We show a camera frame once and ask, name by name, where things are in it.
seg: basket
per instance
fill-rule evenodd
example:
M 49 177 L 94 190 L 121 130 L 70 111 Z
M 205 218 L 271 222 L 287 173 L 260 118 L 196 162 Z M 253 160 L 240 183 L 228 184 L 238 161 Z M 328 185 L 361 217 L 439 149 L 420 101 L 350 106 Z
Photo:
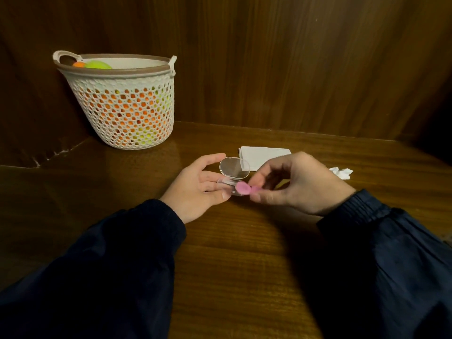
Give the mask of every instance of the basket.
M 78 68 L 60 63 L 102 61 L 112 69 Z M 53 61 L 99 137 L 118 149 L 145 149 L 164 142 L 174 124 L 174 63 L 144 55 L 76 55 L 56 51 Z

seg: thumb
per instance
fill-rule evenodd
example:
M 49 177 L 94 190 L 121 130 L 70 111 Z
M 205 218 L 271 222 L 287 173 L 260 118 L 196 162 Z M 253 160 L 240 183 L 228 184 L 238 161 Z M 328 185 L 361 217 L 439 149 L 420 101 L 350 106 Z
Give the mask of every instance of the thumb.
M 210 206 L 219 205 L 220 203 L 229 200 L 231 195 L 228 190 L 216 190 L 204 194 L 208 197 Z
M 250 194 L 251 201 L 265 205 L 287 205 L 286 190 L 261 190 Z

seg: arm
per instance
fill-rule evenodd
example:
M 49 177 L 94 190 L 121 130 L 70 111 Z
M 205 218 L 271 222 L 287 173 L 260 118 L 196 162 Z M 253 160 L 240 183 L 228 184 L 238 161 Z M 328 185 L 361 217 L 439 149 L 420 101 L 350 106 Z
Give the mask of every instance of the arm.
M 362 190 L 318 227 L 337 255 L 357 333 L 452 337 L 452 250 L 419 222 Z
M 221 174 L 186 167 L 161 200 L 90 227 L 61 257 L 0 293 L 0 338 L 166 338 L 184 224 L 230 197 Z
M 274 190 L 284 178 L 290 184 Z M 345 298 L 332 306 L 348 335 L 452 337 L 452 250 L 405 211 L 356 193 L 304 152 L 269 160 L 249 184 L 264 188 L 250 195 L 254 202 L 324 216 L 318 227 L 334 263 L 321 267 L 323 283 Z

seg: orange ball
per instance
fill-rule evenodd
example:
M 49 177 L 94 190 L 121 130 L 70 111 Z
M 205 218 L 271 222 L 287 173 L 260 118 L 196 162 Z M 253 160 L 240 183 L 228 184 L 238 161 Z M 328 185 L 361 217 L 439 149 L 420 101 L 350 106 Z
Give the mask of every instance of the orange ball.
M 86 63 L 84 62 L 75 62 L 72 66 L 75 66 L 77 68 L 84 68 Z

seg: person's left hand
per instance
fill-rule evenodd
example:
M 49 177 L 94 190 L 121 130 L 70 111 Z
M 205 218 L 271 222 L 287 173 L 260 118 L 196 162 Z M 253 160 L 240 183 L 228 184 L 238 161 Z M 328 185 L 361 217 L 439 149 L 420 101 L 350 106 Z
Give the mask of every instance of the person's left hand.
M 230 198 L 232 187 L 217 183 L 223 175 L 203 171 L 207 165 L 218 163 L 225 157 L 224 153 L 199 157 L 180 172 L 160 198 L 184 224 L 196 220 L 211 206 Z

